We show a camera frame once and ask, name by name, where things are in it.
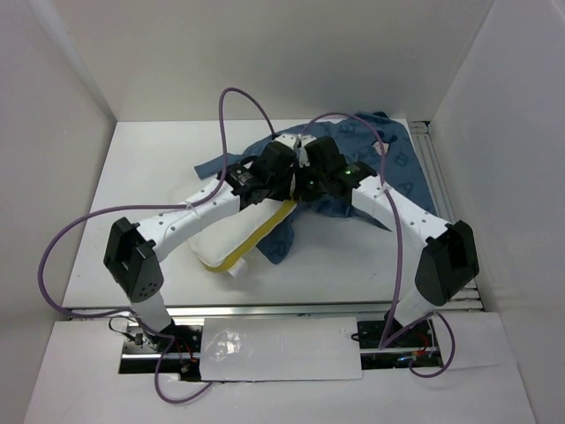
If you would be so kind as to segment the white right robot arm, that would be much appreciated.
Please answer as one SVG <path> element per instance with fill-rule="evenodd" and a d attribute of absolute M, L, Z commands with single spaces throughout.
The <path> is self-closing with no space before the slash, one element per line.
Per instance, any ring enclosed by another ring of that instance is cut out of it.
<path fill-rule="evenodd" d="M 448 303 L 479 273 L 472 228 L 450 223 L 400 194 L 375 169 L 348 163 L 328 137 L 298 137 L 294 194 L 302 201 L 332 197 L 347 201 L 396 234 L 399 246 L 418 255 L 413 276 L 402 277 L 385 326 L 387 340 L 407 345 L 416 335 L 414 321 Z"/>

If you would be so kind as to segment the white pillow yellow trim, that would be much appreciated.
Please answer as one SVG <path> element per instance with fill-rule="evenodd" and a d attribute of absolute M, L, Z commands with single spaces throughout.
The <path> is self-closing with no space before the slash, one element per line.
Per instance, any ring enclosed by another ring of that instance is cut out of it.
<path fill-rule="evenodd" d="M 189 246 L 208 271 L 238 276 L 246 270 L 244 256 L 274 230 L 285 232 L 283 222 L 296 207 L 291 200 L 264 200 L 207 227 Z"/>

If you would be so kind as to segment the blue cartoon print pillowcase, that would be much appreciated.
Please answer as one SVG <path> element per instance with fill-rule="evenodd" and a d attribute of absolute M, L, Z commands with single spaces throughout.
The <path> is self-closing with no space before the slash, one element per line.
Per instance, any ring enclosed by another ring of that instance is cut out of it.
<path fill-rule="evenodd" d="M 350 117 L 335 124 L 319 121 L 307 133 L 316 138 L 332 137 L 348 163 L 361 161 L 375 170 L 380 168 L 378 141 L 381 140 L 386 150 L 386 181 L 406 198 L 435 215 L 436 207 L 408 130 L 383 112 L 359 112 L 357 116 L 374 128 L 379 136 L 375 137 L 369 127 Z M 257 244 L 259 251 L 271 263 L 278 264 L 289 254 L 295 238 L 293 222 L 307 210 L 333 218 L 365 217 L 342 200 L 325 198 L 301 203 Z"/>

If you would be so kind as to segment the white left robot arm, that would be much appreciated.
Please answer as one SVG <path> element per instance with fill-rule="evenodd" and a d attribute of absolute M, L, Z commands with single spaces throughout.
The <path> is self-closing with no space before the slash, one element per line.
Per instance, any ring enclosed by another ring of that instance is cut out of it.
<path fill-rule="evenodd" d="M 162 262 L 189 243 L 212 271 L 241 273 L 247 252 L 297 206 L 291 196 L 302 145 L 297 135 L 283 133 L 172 211 L 112 224 L 103 263 L 146 326 L 142 340 L 152 351 L 165 352 L 174 342 L 173 319 L 161 295 Z"/>

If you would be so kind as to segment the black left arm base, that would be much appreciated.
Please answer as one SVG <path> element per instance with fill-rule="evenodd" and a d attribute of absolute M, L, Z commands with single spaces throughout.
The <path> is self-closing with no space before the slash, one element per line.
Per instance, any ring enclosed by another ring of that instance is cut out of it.
<path fill-rule="evenodd" d="M 109 330 L 123 338 L 120 375 L 153 374 L 158 359 L 166 350 L 168 338 L 146 334 L 131 317 L 116 316 L 109 319 Z M 160 373 L 177 375 L 181 381 L 199 382 L 202 324 L 177 325 L 172 334 L 173 345 L 165 352 Z"/>

